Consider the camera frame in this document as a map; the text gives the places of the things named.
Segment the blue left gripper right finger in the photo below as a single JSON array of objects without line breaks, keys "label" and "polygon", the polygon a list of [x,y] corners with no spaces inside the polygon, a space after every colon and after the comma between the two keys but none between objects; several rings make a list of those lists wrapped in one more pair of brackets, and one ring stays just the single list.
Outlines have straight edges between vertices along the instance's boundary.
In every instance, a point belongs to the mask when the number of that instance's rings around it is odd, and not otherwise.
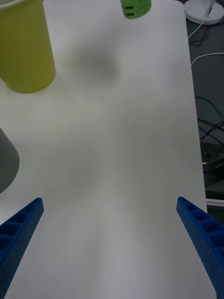
[{"label": "blue left gripper right finger", "polygon": [[217,298],[224,298],[224,226],[193,203],[179,197],[177,213],[204,265]]}]

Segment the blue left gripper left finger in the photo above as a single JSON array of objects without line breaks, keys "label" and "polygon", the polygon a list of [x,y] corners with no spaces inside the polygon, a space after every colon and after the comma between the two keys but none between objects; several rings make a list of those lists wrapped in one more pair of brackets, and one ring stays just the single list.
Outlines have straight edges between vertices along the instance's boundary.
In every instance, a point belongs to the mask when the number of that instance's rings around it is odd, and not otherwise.
[{"label": "blue left gripper left finger", "polygon": [[0,298],[3,299],[44,212],[36,198],[0,226]]}]

